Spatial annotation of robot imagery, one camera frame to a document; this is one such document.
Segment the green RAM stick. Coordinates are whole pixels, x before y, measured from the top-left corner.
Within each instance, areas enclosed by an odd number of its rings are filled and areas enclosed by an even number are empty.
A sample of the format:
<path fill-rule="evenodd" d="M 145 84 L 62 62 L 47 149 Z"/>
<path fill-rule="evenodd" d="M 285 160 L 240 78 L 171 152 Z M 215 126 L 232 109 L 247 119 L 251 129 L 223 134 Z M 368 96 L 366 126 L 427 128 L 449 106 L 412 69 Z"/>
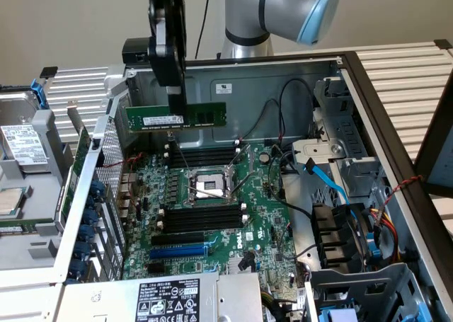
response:
<path fill-rule="evenodd" d="M 16 225 L 0 224 L 0 234 L 38 234 L 40 236 L 56 236 L 58 229 L 54 223 L 26 223 Z"/>
<path fill-rule="evenodd" d="M 202 130 L 227 124 L 226 103 L 187 104 L 184 115 L 170 113 L 167 105 L 125 108 L 130 132 Z"/>

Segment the RAM slot white latches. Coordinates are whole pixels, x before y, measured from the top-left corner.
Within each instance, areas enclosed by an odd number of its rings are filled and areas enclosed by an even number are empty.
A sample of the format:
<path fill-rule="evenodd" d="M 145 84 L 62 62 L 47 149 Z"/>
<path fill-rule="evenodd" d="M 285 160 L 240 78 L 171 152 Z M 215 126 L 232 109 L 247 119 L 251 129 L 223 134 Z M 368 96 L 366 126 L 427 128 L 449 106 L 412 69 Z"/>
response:
<path fill-rule="evenodd" d="M 164 144 L 164 151 L 173 151 L 174 153 L 181 150 L 184 154 L 189 153 L 221 153 L 221 154 L 234 154 L 236 151 L 235 146 L 205 146 L 205 147 L 190 147 L 183 148 L 177 147 L 176 142 L 166 142 Z"/>
<path fill-rule="evenodd" d="M 220 166 L 228 164 L 236 155 L 217 153 L 189 153 L 185 157 L 191 168 L 196 166 Z M 164 158 L 171 168 L 183 168 L 185 164 L 178 152 L 165 151 Z"/>
<path fill-rule="evenodd" d="M 189 224 L 189 225 L 193 225 L 193 224 L 213 224 L 213 223 L 227 223 L 227 222 L 194 222 L 194 221 L 182 221 L 182 222 L 169 222 L 169 221 L 166 221 L 165 219 L 161 219 L 159 221 L 157 221 L 157 226 L 160 228 L 160 229 L 163 229 L 164 230 L 164 226 L 167 225 L 167 224 L 170 224 L 170 225 L 177 225 L 177 226 L 180 226 L 180 225 L 183 225 L 183 224 Z"/>
<path fill-rule="evenodd" d="M 232 205 L 205 205 L 183 208 L 167 208 L 163 213 L 168 216 L 169 214 L 208 214 L 208 213 L 242 213 L 243 208 L 241 204 Z"/>

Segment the black box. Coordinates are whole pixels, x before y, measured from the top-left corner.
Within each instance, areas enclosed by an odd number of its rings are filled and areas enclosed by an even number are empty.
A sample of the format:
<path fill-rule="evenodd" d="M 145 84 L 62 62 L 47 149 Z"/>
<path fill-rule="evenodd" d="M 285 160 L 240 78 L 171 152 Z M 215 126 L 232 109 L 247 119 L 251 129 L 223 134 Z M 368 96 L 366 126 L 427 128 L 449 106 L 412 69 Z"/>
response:
<path fill-rule="evenodd" d="M 122 48 L 122 61 L 126 65 L 147 64 L 149 38 L 128 38 Z"/>

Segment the open metal PC case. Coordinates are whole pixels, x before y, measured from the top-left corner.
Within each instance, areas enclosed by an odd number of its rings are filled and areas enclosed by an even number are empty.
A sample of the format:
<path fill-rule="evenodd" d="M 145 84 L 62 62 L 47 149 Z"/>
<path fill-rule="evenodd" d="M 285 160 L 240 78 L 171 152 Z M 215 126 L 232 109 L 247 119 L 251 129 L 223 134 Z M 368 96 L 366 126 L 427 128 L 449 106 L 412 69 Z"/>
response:
<path fill-rule="evenodd" d="M 413 167 L 430 118 L 418 112 L 399 113 L 352 52 L 195 63 L 187 73 L 188 104 L 226 103 L 226 125 L 202 130 L 130 132 L 125 108 L 168 104 L 152 70 L 125 67 L 104 116 L 89 133 L 91 144 L 62 241 L 67 264 L 55 322 L 69 285 L 126 280 L 122 271 L 127 238 L 119 205 L 122 177 L 141 158 L 164 153 L 164 144 L 175 138 L 183 148 L 262 144 L 271 148 L 272 157 L 285 162 L 280 171 L 283 203 L 291 212 L 299 286 L 291 300 L 275 298 L 260 287 L 263 322 L 310 322 L 305 283 L 313 271 L 331 270 L 321 267 L 311 227 L 313 206 L 325 203 L 312 202 L 304 191 L 292 144 L 313 137 L 314 87 L 331 77 L 346 82 L 368 136 L 367 146 L 374 149 L 385 172 L 385 198 L 378 208 L 363 210 L 371 225 L 367 241 L 373 238 L 382 256 L 377 262 L 368 261 L 364 272 L 407 264 L 436 297 L 437 310 L 443 315 L 440 322 L 453 322 L 453 239 L 423 176 Z M 217 95 L 215 84 L 219 83 L 232 83 L 232 94 Z M 94 202 L 89 195 L 92 180 L 104 183 L 103 202 Z M 93 226 L 86 274 L 74 279 L 68 276 L 68 268 L 75 259 L 73 249 L 85 209 L 97 211 L 98 223 Z"/>

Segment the green graphics card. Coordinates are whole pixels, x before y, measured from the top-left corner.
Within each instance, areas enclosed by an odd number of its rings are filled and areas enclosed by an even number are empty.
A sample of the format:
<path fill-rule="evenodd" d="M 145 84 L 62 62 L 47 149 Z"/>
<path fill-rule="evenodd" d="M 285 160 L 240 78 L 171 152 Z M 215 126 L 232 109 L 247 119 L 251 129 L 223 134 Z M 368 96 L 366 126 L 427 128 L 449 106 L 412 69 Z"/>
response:
<path fill-rule="evenodd" d="M 67 181 L 64 186 L 64 192 L 62 194 L 62 201 L 60 205 L 58 221 L 62 225 L 63 229 L 66 226 L 77 185 L 84 167 L 84 162 L 91 144 L 90 135 L 81 119 L 81 115 L 77 110 L 77 104 L 75 101 L 68 102 L 67 114 L 79 136 L 79 140 L 76 146 L 74 161 L 69 169 Z"/>

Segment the metal socket cover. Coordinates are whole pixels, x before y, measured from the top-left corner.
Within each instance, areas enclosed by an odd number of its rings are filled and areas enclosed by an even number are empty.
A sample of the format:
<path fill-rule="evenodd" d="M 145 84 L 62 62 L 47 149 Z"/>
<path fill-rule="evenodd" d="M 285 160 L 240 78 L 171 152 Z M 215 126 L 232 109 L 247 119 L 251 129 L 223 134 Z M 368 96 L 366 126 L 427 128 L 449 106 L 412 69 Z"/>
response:
<path fill-rule="evenodd" d="M 253 150 L 251 149 L 251 145 L 247 144 L 245 147 L 240 149 L 239 151 L 236 151 L 235 157 L 229 162 L 229 164 L 226 166 L 226 171 L 228 174 L 231 174 L 234 168 L 234 163 L 239 160 L 239 158 L 243 155 L 247 154 L 248 156 L 248 173 L 246 176 L 239 181 L 239 183 L 232 189 L 229 190 L 229 194 L 232 196 L 237 190 L 239 190 L 245 183 L 246 181 L 255 173 L 254 168 L 253 168 L 253 162 L 254 162 L 254 153 Z"/>

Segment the CPU socket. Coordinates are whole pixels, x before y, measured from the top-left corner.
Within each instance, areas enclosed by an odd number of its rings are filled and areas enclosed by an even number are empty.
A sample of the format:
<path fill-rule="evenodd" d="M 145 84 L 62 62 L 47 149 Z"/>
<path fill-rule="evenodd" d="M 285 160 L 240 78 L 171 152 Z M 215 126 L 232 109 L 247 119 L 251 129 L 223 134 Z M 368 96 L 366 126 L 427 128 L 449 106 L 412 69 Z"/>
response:
<path fill-rule="evenodd" d="M 236 171 L 233 168 L 231 174 L 227 173 L 226 166 L 207 166 L 202 168 L 193 168 L 192 171 L 186 171 L 183 174 L 183 194 L 181 204 L 184 206 L 205 206 L 205 205 L 231 205 L 239 201 L 237 191 L 231 196 L 229 190 L 236 185 Z M 228 199 L 203 198 L 197 199 L 186 188 L 190 186 L 201 190 L 220 189 Z"/>

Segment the blue disk caddy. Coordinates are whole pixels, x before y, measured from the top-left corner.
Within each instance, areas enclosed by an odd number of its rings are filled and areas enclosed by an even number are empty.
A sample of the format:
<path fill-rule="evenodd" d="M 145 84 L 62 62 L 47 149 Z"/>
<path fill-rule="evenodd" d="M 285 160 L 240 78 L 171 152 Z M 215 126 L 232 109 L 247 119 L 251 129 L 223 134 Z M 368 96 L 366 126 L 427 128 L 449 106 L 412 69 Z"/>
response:
<path fill-rule="evenodd" d="M 37 79 L 33 79 L 29 86 L 5 86 L 0 84 L 0 94 L 2 93 L 18 93 L 18 92 L 33 92 L 36 96 L 40 109 L 48 110 L 50 107 L 47 102 L 43 85 Z"/>

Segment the green Dell motherboard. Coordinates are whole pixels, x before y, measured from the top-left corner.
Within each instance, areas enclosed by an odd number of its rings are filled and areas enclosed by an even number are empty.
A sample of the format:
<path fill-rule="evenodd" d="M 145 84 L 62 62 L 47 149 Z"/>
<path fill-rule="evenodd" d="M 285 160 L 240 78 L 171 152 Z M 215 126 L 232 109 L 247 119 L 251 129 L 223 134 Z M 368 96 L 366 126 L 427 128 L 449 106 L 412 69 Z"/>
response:
<path fill-rule="evenodd" d="M 164 219 L 164 209 L 183 208 L 183 174 L 186 167 L 171 168 L 164 153 L 148 155 L 136 162 L 122 177 L 120 211 L 127 238 L 122 276 L 126 280 L 171 275 L 194 275 L 217 272 L 227 274 L 227 263 L 233 257 L 246 257 L 256 264 L 260 287 L 278 299 L 293 299 L 299 280 L 290 223 L 291 212 L 283 203 L 284 188 L 280 171 L 285 162 L 272 157 L 271 148 L 251 146 L 255 173 L 237 190 L 241 204 L 243 228 L 203 232 L 208 254 L 189 258 L 151 260 L 149 251 L 183 245 L 152 246 L 151 237 L 164 233 L 156 224 Z M 259 161 L 261 153 L 270 161 Z M 234 163 L 237 184 L 248 173 L 248 156 L 243 154 Z M 164 274 L 150 275 L 149 263 L 163 262 Z"/>

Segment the silver hard disk white label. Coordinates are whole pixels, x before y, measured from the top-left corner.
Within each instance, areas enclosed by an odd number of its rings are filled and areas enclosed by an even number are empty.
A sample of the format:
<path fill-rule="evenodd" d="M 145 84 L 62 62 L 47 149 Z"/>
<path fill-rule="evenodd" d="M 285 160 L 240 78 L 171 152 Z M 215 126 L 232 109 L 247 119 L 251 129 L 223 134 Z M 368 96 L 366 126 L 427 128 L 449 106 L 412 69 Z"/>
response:
<path fill-rule="evenodd" d="M 32 125 L 40 109 L 32 91 L 0 91 L 0 146 L 4 158 L 27 174 L 50 171 L 47 152 Z"/>

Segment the long black expansion slot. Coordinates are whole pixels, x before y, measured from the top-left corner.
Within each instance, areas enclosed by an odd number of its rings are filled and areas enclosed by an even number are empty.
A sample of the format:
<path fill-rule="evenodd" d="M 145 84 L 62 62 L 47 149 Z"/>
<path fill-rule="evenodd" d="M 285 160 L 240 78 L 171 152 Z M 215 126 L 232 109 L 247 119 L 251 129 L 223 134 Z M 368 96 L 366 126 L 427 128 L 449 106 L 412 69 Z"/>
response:
<path fill-rule="evenodd" d="M 152 246 L 170 246 L 193 243 L 204 243 L 203 232 L 188 232 L 180 234 L 159 234 L 151 237 Z"/>

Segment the grey drive tray assembly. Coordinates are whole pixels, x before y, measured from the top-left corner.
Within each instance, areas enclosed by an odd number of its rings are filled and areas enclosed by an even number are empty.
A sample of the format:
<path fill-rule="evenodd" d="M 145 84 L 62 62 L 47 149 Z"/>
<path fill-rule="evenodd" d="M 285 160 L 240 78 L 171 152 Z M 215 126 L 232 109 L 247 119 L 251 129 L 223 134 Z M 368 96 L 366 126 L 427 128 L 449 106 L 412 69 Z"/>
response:
<path fill-rule="evenodd" d="M 58 221 L 59 201 L 69 172 L 71 151 L 59 137 L 51 110 L 37 111 L 32 125 L 47 152 L 50 171 L 23 173 L 17 161 L 4 158 L 0 146 L 0 189 L 26 188 L 18 217 L 0 220 L 0 224 L 54 223 L 59 233 L 56 236 L 0 234 L 0 271 L 52 267 L 63 231 Z"/>

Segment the blue expansion slot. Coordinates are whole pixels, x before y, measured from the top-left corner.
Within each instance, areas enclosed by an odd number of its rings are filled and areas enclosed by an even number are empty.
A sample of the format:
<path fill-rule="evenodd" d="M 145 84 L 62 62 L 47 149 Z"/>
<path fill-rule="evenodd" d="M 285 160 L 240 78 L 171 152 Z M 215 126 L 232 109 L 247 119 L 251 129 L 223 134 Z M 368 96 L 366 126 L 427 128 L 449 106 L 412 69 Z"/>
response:
<path fill-rule="evenodd" d="M 208 254 L 208 246 L 203 244 L 192 244 L 186 246 L 155 248 L 149 251 L 151 260 L 164 258 L 189 258 L 195 256 L 205 257 Z"/>

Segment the silver metal disk bay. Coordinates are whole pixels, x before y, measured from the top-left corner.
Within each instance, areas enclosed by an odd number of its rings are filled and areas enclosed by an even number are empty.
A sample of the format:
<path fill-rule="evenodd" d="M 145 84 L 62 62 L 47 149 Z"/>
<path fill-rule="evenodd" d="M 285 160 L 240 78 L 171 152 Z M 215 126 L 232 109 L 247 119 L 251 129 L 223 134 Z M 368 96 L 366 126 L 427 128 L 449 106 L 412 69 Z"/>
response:
<path fill-rule="evenodd" d="M 378 208 L 385 172 L 372 147 L 346 82 L 324 78 L 314 87 L 313 137 L 292 144 L 304 191 L 312 202 L 337 206 L 362 202 Z"/>

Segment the silver chipset heatsink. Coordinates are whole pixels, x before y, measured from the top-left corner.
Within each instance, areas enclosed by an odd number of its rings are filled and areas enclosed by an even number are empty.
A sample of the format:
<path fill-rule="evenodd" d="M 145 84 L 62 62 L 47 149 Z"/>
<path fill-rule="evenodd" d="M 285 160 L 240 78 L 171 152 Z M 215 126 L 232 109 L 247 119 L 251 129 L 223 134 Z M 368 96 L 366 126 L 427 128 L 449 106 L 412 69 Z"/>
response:
<path fill-rule="evenodd" d="M 256 272 L 256 264 L 246 257 L 233 257 L 227 263 L 227 274 L 237 275 Z"/>

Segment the silver CPU chip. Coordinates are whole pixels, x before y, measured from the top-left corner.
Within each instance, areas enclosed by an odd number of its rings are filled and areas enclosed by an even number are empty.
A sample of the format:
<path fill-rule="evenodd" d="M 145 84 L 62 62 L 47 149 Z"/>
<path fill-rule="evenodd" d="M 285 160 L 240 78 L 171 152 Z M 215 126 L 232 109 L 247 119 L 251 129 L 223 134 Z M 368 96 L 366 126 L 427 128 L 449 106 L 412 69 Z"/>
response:
<path fill-rule="evenodd" d="M 0 220 L 16 219 L 21 212 L 21 203 L 26 188 L 0 189 Z"/>

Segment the black fan shroud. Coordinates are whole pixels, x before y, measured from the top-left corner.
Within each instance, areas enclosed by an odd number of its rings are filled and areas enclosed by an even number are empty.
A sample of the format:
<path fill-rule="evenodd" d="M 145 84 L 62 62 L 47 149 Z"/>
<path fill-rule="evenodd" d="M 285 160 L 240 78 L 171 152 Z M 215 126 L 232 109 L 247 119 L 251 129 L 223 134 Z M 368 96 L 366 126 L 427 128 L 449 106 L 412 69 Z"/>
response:
<path fill-rule="evenodd" d="M 372 252 L 367 235 L 371 225 L 365 218 L 362 203 L 329 207 L 315 204 L 311 227 L 323 269 L 343 274 L 364 272 Z"/>

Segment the grey power supply unit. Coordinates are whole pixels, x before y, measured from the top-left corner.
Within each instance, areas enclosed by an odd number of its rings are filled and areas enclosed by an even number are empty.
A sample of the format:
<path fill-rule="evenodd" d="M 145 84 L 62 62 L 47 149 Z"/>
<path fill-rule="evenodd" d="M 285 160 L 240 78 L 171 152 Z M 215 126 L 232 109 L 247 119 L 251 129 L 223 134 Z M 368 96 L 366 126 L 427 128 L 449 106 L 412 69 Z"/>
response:
<path fill-rule="evenodd" d="M 255 273 L 71 284 L 57 322 L 263 322 Z"/>

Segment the black framed panel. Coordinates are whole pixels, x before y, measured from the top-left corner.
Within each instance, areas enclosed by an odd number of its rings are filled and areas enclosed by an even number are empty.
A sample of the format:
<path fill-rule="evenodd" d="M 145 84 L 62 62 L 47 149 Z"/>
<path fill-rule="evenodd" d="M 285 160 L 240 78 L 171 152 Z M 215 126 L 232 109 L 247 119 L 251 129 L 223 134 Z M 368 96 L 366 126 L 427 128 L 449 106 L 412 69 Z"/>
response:
<path fill-rule="evenodd" d="M 453 82 L 447 84 L 415 159 L 431 195 L 453 198 Z"/>

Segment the blue plastic fan clip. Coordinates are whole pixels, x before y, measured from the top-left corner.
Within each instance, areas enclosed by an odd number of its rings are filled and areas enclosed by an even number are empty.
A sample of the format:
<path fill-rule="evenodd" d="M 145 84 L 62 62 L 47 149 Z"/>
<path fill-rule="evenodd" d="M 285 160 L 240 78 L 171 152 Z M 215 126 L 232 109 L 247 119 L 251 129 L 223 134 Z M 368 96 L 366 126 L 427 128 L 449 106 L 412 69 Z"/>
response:
<path fill-rule="evenodd" d="M 382 252 L 376 245 L 373 238 L 367 241 L 367 247 L 369 253 L 369 261 L 371 263 L 379 261 L 382 256 Z"/>

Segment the dark grey drive cage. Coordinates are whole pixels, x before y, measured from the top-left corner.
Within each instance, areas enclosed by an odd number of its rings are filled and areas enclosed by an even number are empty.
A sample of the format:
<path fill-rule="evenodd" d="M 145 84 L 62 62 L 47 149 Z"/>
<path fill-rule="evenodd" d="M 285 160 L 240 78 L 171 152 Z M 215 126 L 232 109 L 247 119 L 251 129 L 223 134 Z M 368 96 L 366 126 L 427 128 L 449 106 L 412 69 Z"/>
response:
<path fill-rule="evenodd" d="M 310 322 L 440 322 L 436 297 L 405 263 L 343 274 L 317 270 L 305 283 Z"/>

